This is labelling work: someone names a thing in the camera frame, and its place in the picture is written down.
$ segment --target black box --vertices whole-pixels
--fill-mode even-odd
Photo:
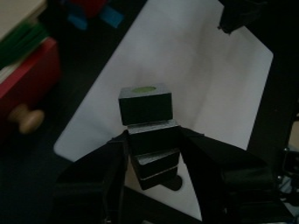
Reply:
[[[117,100],[124,125],[173,119],[172,93],[164,84],[125,87]]]
[[[135,172],[141,179],[153,176],[156,173],[175,167],[179,164],[179,149],[161,150],[131,157]]]
[[[175,120],[131,125],[127,130],[133,156],[179,146],[180,126]]]
[[[159,174],[153,175],[149,178],[140,178],[137,177],[137,182],[143,190],[147,190],[148,188],[160,185],[163,182],[165,182],[169,179],[173,179],[177,174],[177,166],[173,167],[172,169],[168,169]]]

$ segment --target white paper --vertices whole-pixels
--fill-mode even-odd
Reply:
[[[223,6],[211,0],[148,0],[54,145],[71,161],[127,128],[117,96],[124,87],[164,83],[173,119],[241,149],[248,146],[272,53],[251,32],[217,30]],[[125,185],[201,219],[183,161],[183,188],[141,191],[129,166]]]

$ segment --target dark table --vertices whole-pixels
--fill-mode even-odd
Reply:
[[[58,42],[62,76],[37,105],[45,112],[38,130],[28,136],[16,131],[0,146],[1,224],[46,221],[54,180],[71,164],[54,155],[53,144],[144,3],[145,0],[113,1],[111,5],[125,16],[119,28],[93,18],[88,21],[88,29],[80,31],[65,22],[56,1],[49,1],[41,21]],[[247,149],[268,162],[276,174],[299,96],[299,14],[295,6],[295,0],[271,1],[263,17],[247,27],[275,54]],[[144,210],[139,203],[147,204]],[[156,224],[199,223],[129,189],[125,189],[124,204],[124,223],[140,223],[143,218]]]

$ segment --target black block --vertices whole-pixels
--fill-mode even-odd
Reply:
[[[124,125],[173,119],[172,93],[164,84],[125,87],[117,100]]]
[[[148,188],[160,185],[164,181],[173,179],[176,174],[177,174],[177,166],[173,167],[172,169],[163,171],[161,173],[153,175],[149,178],[140,178],[137,177],[136,174],[136,178],[141,189],[147,190]]]
[[[179,164],[179,149],[163,150],[131,157],[135,172],[141,179],[153,176],[156,173],[175,167]]]
[[[179,146],[180,129],[175,120],[128,126],[131,153],[148,154]]]

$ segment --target black cube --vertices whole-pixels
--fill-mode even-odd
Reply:
[[[127,130],[133,156],[179,146],[180,126],[175,120],[131,125]]]
[[[172,93],[164,84],[125,87],[117,100],[125,126],[173,119]]]
[[[179,164],[179,149],[161,150],[131,157],[135,172],[141,179],[173,168]]]

